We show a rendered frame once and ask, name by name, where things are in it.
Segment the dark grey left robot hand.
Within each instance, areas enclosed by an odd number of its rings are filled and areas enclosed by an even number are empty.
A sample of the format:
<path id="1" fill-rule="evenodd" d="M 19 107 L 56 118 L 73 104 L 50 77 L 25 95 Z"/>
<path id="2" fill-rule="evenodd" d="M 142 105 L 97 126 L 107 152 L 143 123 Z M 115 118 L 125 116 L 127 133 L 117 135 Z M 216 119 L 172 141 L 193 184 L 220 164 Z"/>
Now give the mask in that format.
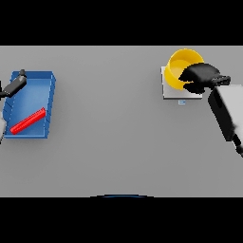
<path id="1" fill-rule="evenodd" d="M 22 89 L 27 84 L 27 76 L 24 69 L 19 71 L 18 76 L 8 84 L 2 91 L 0 91 L 0 98 L 11 98 L 20 89 Z"/>

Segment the pale square measuring scale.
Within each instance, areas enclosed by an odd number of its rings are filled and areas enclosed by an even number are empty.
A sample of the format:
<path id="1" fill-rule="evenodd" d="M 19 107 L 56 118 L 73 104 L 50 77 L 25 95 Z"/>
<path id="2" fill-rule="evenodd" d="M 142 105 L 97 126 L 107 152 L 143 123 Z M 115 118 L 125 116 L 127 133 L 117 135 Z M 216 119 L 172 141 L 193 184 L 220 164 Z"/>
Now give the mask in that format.
<path id="1" fill-rule="evenodd" d="M 162 66 L 160 68 L 161 84 L 162 84 L 162 98 L 164 100 L 177 100 L 178 104 L 186 104 L 187 100 L 201 100 L 202 99 L 201 94 L 190 93 L 189 91 L 187 91 L 185 89 L 180 90 L 180 89 L 175 89 L 172 86 L 170 86 L 165 81 L 164 69 L 165 69 L 164 66 Z"/>

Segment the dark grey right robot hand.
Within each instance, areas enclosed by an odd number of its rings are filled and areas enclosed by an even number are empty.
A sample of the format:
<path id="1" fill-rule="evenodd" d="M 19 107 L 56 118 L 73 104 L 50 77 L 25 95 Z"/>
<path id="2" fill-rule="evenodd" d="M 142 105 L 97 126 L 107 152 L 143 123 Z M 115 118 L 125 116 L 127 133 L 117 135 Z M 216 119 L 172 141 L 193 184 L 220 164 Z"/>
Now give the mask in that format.
<path id="1" fill-rule="evenodd" d="M 203 94 L 206 88 L 213 90 L 216 86 L 229 85 L 230 76 L 225 76 L 210 64 L 198 63 L 187 66 L 179 76 L 184 82 L 183 88 L 190 93 Z"/>

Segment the blue tray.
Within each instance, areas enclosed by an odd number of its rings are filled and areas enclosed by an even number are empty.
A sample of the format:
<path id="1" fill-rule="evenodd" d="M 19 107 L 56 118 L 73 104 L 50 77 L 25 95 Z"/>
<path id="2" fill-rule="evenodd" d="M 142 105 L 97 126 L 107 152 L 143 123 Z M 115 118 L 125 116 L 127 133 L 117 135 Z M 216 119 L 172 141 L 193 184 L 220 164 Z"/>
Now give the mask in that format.
<path id="1" fill-rule="evenodd" d="M 11 98 L 5 98 L 2 115 L 6 121 L 5 139 L 46 139 L 55 93 L 52 71 L 27 71 L 27 84 Z M 19 121 L 44 108 L 46 115 L 16 135 L 10 129 Z"/>

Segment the red beaker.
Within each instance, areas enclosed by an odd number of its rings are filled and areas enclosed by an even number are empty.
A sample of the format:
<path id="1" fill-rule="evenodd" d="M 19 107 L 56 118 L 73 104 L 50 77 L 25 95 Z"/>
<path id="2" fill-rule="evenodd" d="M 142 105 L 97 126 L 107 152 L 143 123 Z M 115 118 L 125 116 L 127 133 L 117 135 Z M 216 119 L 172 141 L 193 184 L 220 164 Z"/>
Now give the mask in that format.
<path id="1" fill-rule="evenodd" d="M 41 109 L 37 110 L 33 114 L 29 115 L 28 117 L 24 118 L 23 120 L 16 123 L 12 126 L 9 131 L 16 135 L 19 132 L 23 131 L 24 129 L 28 128 L 29 126 L 35 124 L 40 119 L 42 119 L 46 115 L 46 110 L 42 107 Z"/>

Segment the yellow bowl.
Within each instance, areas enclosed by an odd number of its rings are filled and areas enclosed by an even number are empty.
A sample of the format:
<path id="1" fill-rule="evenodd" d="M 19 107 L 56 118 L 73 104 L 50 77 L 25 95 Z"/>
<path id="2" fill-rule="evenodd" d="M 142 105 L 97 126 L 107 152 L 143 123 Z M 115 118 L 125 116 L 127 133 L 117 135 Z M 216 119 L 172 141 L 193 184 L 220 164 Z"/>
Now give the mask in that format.
<path id="1" fill-rule="evenodd" d="M 182 90 L 185 82 L 179 79 L 183 70 L 189 65 L 203 63 L 202 56 L 193 49 L 179 49 L 169 59 L 163 74 L 166 83 L 172 88 Z"/>

